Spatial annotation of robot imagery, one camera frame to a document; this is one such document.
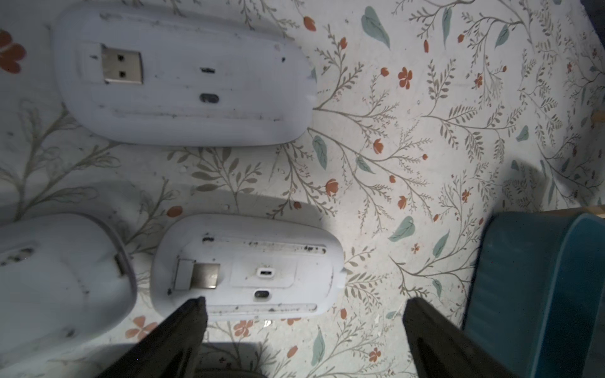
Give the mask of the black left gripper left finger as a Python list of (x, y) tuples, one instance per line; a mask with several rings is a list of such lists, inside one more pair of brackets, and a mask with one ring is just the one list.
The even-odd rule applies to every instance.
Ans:
[(189, 299), (101, 377), (193, 377), (208, 324), (206, 299)]

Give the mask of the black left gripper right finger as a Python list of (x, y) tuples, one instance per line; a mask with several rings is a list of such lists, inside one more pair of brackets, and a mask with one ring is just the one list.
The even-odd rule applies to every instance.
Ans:
[(425, 299), (406, 302), (403, 326), (419, 377), (513, 377)]

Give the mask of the white mouse row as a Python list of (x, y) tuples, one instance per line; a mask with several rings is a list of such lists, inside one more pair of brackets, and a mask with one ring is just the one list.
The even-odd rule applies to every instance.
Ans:
[(67, 110), (108, 140), (267, 146), (312, 122), (316, 80), (302, 50), (226, 20), (79, 3), (59, 15), (52, 47)]

